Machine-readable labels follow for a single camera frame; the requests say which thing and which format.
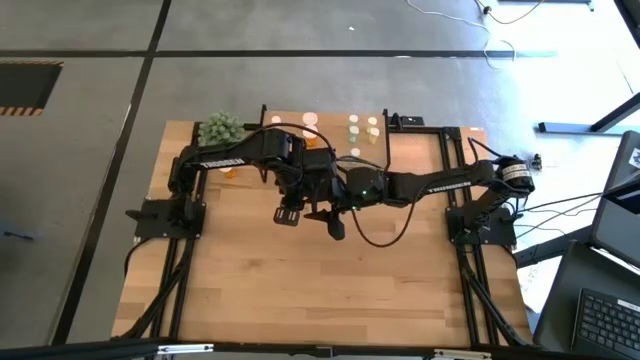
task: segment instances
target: wooden tabletop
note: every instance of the wooden tabletop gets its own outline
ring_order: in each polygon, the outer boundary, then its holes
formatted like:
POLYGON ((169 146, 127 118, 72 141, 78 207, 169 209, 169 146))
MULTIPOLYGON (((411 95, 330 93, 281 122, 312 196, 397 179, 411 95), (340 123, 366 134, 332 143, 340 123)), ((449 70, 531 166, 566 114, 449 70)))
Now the wooden tabletop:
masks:
MULTIPOLYGON (((299 122, 302 114, 268 112, 265 123, 274 115, 283 121, 299 122)), ((338 154, 348 153, 353 146, 344 125, 348 116, 319 114, 318 129, 337 147, 338 154)), ((361 127, 369 116, 360 115, 361 127)), ((382 130, 382 117, 378 117, 382 130)), ((167 122, 149 197, 169 196, 171 160, 188 145, 193 126, 189 121, 167 122)), ((461 130, 465 138, 486 141, 482 129, 461 130)), ((382 165, 385 144, 365 144, 366 133, 362 131, 356 143, 363 149, 362 157, 382 165)), ((442 170, 436 136, 391 134, 389 141, 390 170, 418 174, 442 170)), ((471 150, 464 150, 467 161, 472 162, 471 150)), ((342 221, 347 235, 342 241, 332 240, 326 225, 316 221, 301 218, 295 228, 276 225, 273 211, 281 196, 272 183, 273 176, 263 184, 255 168, 236 169, 234 179, 224 178, 220 171, 209 172, 206 224, 196 242, 180 339, 469 345, 457 259, 447 241, 446 194, 424 197, 416 204, 404 237, 390 248, 378 249, 360 238, 353 219, 346 215, 342 221)), ((483 191, 473 189, 472 193, 478 197, 483 191)), ((369 238, 384 243, 400 231, 407 212, 408 207, 370 207, 358 213, 358 220, 369 238)), ((114 335, 128 330, 155 296, 167 244, 167 240, 153 240, 133 255, 114 335)), ((484 246, 483 250, 492 298, 516 331, 531 340, 513 259, 499 247, 484 246)), ((169 299, 165 319, 170 319, 172 301, 169 299)), ((486 342, 477 299, 475 308, 480 338, 486 342)), ((161 334, 168 334, 168 321, 161 334)))

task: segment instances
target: white cable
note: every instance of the white cable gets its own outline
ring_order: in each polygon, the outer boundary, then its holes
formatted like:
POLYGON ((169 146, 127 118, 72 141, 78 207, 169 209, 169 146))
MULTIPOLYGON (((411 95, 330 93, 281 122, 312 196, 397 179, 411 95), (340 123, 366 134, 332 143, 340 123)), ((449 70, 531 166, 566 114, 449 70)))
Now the white cable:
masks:
MULTIPOLYGON (((489 31, 489 29, 486 26, 484 26, 482 24, 474 23, 473 21, 469 21, 467 19, 458 18, 458 17, 455 17, 455 16, 443 14, 443 13, 436 12, 436 11, 425 11, 425 10, 422 10, 421 8, 419 8, 416 4, 412 3, 411 0, 405 0, 405 1, 407 2, 407 5, 411 6, 415 10, 418 10, 418 11, 420 11, 421 13, 423 13, 425 15, 443 16, 443 17, 445 17, 447 19, 450 19, 450 20, 462 21, 463 23, 465 23, 467 25, 479 27, 479 28, 483 29, 484 31, 486 31, 487 34, 489 34, 489 39, 487 39, 487 44, 484 46, 484 49, 482 50, 482 52, 484 53, 484 57, 487 59, 487 65, 489 65, 489 67, 492 68, 492 69, 496 69, 496 70, 502 69, 502 68, 499 68, 499 67, 496 67, 495 65, 493 65, 493 62, 491 61, 491 58, 487 54, 487 48, 489 47, 489 42, 491 41, 491 38, 494 37, 494 35, 493 35, 493 33, 491 33, 491 31, 489 31)), ((515 46, 513 46, 513 44, 511 44, 507 40, 503 40, 503 39, 498 39, 498 40, 503 42, 503 43, 505 43, 505 44, 507 44, 507 45, 509 45, 509 47, 511 47, 511 49, 513 50, 512 61, 515 62, 516 61, 516 53, 517 53, 515 46)))

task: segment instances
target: black mounting plate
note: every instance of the black mounting plate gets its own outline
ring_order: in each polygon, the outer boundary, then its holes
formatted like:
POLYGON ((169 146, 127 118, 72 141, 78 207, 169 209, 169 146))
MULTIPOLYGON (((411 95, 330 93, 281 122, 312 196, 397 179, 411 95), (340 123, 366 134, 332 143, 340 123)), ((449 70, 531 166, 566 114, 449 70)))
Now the black mounting plate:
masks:
POLYGON ((174 226, 170 219, 176 206, 184 206, 184 202, 174 199, 145 200, 142 203, 137 219, 135 236, 140 238, 175 238, 197 239, 202 234, 206 204, 193 203, 193 220, 188 227, 174 226))
POLYGON ((447 208, 445 211, 449 241, 455 245, 516 245, 516 234, 509 210, 498 208, 491 214, 488 229, 467 234, 464 228, 462 208, 447 208))

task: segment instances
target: plastic cup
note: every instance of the plastic cup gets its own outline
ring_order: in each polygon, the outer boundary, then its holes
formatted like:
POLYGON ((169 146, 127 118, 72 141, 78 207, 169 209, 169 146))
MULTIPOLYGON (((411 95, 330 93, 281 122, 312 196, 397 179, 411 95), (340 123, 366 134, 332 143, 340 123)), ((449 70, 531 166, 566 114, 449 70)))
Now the plastic cup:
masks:
POLYGON ((360 129, 357 126, 349 126, 349 142, 354 144, 358 140, 360 129))
POLYGON ((233 179, 236 177, 236 169, 234 168, 220 168, 220 171, 224 174, 224 177, 227 179, 233 179))
MULTIPOLYGON (((310 130, 318 131, 318 128, 313 125, 307 125, 305 127, 310 130)), ((307 143, 307 148, 314 148, 318 146, 318 135, 306 130, 302 130, 302 136, 304 136, 304 141, 307 143)))
POLYGON ((367 132, 370 132, 371 129, 375 128, 378 125, 378 119, 374 118, 373 116, 370 117, 367 122, 369 123, 369 125, 367 126, 367 132))
POLYGON ((318 123, 318 114, 316 113, 304 113, 302 114, 302 122, 309 126, 313 126, 318 123))
POLYGON ((369 130, 369 143, 374 145, 380 136, 380 130, 378 128, 371 128, 369 130))

